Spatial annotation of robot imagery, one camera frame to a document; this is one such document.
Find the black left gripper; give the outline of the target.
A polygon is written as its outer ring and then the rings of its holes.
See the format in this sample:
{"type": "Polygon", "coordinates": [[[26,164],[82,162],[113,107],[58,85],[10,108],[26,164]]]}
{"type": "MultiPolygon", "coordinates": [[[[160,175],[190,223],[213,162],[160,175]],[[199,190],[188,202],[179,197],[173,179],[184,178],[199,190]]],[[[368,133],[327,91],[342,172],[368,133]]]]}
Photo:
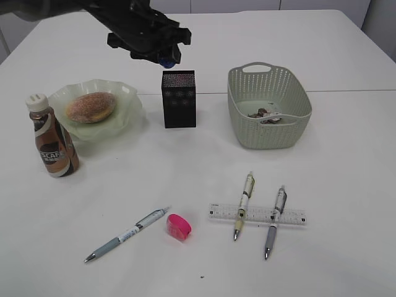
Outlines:
{"type": "Polygon", "coordinates": [[[107,44],[129,50],[132,59],[160,64],[155,49],[164,49],[162,56],[171,56],[179,64],[178,44],[191,44],[190,30],[152,9],[149,1],[90,1],[89,13],[110,30],[107,44]],[[137,51],[146,49],[154,51],[137,51]]]}

